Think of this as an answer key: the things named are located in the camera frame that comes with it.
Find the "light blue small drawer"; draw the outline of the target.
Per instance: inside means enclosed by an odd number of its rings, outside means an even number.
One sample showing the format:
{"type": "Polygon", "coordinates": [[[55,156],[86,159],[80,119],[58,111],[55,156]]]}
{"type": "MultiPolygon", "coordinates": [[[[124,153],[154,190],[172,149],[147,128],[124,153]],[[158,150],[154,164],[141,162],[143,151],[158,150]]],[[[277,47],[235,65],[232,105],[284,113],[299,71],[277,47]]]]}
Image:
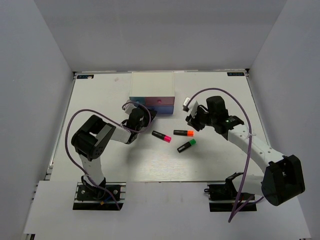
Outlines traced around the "light blue small drawer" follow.
{"type": "Polygon", "coordinates": [[[141,97],[141,96],[130,96],[129,100],[131,102],[138,103],[138,104],[141,104],[141,105],[144,105],[144,106],[146,105],[145,98],[141,97]]]}

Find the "right blue corner label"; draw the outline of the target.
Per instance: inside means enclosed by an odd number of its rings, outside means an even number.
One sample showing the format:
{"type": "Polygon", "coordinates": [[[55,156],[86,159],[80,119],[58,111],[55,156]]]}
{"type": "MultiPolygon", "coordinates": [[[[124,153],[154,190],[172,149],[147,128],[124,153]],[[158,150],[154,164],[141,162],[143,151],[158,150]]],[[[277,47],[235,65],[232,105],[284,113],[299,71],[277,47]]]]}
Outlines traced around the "right blue corner label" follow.
{"type": "Polygon", "coordinates": [[[245,73],[244,72],[227,72],[227,75],[229,77],[237,77],[237,76],[245,76],[245,73]]]}

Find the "orange cap highlighter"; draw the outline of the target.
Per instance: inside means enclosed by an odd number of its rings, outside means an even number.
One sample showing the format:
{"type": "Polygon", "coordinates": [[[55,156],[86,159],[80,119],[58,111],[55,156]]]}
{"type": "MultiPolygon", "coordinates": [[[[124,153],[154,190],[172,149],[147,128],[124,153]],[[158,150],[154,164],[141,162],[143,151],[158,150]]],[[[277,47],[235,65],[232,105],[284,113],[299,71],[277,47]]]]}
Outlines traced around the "orange cap highlighter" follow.
{"type": "Polygon", "coordinates": [[[192,131],[192,130],[174,130],[173,134],[175,136],[193,137],[194,131],[192,131]]]}

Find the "green cap highlighter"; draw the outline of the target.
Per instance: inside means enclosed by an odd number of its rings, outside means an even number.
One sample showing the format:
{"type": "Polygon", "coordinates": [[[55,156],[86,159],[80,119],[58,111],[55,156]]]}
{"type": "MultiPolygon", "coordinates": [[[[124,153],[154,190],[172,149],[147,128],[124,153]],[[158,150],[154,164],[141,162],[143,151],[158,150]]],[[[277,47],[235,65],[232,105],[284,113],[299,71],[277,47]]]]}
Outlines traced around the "green cap highlighter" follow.
{"type": "Polygon", "coordinates": [[[184,152],[185,150],[189,149],[190,147],[192,147],[193,145],[196,144],[196,140],[195,139],[192,139],[186,143],[184,143],[183,145],[181,145],[180,147],[177,148],[177,151],[179,153],[182,153],[184,152]]]}

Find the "left blue corner label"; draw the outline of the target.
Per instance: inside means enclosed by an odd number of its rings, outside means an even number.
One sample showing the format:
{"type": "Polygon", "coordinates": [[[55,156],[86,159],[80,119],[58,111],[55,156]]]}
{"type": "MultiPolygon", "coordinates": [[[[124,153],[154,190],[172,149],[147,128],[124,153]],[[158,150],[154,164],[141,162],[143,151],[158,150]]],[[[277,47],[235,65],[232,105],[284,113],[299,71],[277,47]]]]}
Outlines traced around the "left blue corner label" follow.
{"type": "Polygon", "coordinates": [[[77,79],[93,79],[94,75],[93,74],[81,74],[76,76],[77,79]]]}

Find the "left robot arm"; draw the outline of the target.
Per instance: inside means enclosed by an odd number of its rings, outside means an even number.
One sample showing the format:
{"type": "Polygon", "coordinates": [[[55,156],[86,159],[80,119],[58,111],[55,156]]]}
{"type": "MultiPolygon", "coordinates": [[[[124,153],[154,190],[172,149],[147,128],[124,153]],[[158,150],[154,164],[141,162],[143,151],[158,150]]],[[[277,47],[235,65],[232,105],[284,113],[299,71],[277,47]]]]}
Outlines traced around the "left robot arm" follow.
{"type": "Polygon", "coordinates": [[[86,173],[81,182],[94,199],[99,200],[106,193],[106,179],[102,172],[101,155],[109,141],[131,144],[154,120],[157,111],[135,107],[128,119],[121,122],[121,127],[103,121],[97,115],[92,115],[71,138],[71,144],[80,156],[82,168],[86,173]]]}

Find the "blue corner label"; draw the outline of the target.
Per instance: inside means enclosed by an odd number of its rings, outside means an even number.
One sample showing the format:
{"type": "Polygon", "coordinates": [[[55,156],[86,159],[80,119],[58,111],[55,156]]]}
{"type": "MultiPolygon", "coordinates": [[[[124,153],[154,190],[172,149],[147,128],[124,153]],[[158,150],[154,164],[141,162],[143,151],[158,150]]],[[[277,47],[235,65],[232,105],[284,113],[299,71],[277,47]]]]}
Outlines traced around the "blue corner label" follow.
{"type": "Polygon", "coordinates": [[[76,76],[77,79],[93,79],[94,75],[93,74],[81,74],[76,76]]]}
{"type": "Polygon", "coordinates": [[[245,73],[244,72],[227,72],[227,75],[229,77],[237,77],[237,76],[245,76],[245,73]]]}

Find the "white drawer cabinet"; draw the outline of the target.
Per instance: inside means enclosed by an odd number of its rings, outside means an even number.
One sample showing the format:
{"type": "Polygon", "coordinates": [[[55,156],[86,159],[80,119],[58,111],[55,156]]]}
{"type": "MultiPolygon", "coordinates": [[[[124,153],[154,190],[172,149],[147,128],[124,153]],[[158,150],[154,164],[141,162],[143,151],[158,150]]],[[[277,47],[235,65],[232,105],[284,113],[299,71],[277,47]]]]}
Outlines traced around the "white drawer cabinet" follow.
{"type": "Polygon", "coordinates": [[[133,72],[129,99],[132,97],[175,97],[174,73],[133,72]]]}

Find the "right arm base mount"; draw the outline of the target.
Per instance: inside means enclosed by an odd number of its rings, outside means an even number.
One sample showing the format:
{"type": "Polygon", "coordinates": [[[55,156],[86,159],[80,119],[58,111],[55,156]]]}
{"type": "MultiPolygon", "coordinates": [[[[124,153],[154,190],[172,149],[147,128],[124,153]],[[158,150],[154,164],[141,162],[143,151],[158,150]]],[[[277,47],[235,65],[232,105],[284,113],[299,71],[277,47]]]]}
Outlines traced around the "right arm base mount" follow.
{"type": "MultiPolygon", "coordinates": [[[[208,184],[203,190],[208,196],[209,210],[212,213],[230,213],[233,209],[237,192],[225,188],[224,183],[208,184]]],[[[240,207],[245,201],[250,198],[251,194],[243,192],[237,204],[240,207]]],[[[255,196],[244,206],[240,212],[256,212],[257,204],[255,196]]]]}

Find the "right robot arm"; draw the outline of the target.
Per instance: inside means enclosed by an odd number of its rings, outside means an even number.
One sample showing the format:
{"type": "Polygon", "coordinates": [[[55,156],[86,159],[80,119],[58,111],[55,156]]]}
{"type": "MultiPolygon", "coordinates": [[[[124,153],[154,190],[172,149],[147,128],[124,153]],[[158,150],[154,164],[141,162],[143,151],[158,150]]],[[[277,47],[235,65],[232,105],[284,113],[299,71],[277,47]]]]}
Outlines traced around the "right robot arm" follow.
{"type": "Polygon", "coordinates": [[[213,184],[205,189],[212,201],[236,200],[243,193],[264,197],[273,206],[302,194],[305,181],[301,161],[295,156],[285,156],[257,136],[250,134],[249,127],[237,116],[229,115],[221,96],[207,98],[207,106],[191,103],[187,97],[183,110],[190,113],[186,122],[196,131],[212,127],[215,132],[239,147],[261,169],[263,175],[247,175],[244,184],[242,172],[228,176],[223,184],[213,184]]]}

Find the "pink cap highlighter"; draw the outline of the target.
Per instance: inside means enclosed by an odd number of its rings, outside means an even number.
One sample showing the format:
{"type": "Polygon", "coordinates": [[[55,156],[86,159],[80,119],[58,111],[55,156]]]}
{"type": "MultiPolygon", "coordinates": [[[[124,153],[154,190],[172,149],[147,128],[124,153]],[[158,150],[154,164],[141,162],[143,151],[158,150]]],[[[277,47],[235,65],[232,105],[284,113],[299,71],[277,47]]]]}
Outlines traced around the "pink cap highlighter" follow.
{"type": "Polygon", "coordinates": [[[152,134],[154,137],[156,137],[156,138],[158,138],[158,139],[161,139],[161,140],[163,140],[163,141],[165,141],[165,142],[167,142],[167,143],[170,143],[171,140],[172,140],[172,138],[171,138],[170,136],[165,135],[165,134],[160,133],[160,132],[155,131],[155,130],[153,130],[151,134],[152,134]]]}

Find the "purple-blue wide drawer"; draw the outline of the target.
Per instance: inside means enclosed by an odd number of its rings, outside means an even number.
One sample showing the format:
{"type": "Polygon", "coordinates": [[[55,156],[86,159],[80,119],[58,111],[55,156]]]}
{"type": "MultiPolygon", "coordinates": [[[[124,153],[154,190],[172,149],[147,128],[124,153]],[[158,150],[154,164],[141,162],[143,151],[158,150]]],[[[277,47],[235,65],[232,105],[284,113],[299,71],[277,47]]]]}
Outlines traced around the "purple-blue wide drawer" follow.
{"type": "Polygon", "coordinates": [[[173,105],[154,105],[147,106],[149,110],[157,111],[159,115],[172,115],[174,112],[173,105]]]}

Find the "pink drawer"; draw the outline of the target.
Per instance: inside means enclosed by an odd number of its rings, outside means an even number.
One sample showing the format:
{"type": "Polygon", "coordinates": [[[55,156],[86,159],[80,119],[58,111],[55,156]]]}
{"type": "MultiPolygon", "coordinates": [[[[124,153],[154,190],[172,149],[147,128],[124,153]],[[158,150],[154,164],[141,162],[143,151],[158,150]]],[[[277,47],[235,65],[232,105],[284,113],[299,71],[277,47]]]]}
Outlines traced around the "pink drawer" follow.
{"type": "Polygon", "coordinates": [[[174,96],[148,96],[144,98],[146,106],[173,106],[174,96]]]}

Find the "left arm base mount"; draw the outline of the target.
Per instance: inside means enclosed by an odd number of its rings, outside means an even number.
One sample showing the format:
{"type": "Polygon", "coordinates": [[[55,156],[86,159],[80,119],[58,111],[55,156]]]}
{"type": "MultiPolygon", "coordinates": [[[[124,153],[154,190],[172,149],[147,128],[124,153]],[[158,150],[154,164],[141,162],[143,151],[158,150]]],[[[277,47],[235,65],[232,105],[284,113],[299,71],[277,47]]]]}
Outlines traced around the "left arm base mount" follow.
{"type": "Polygon", "coordinates": [[[89,190],[83,183],[78,182],[72,209],[74,211],[119,211],[122,209],[126,196],[125,182],[108,182],[105,188],[110,191],[119,208],[111,195],[104,190],[98,189],[96,192],[89,190]]]}

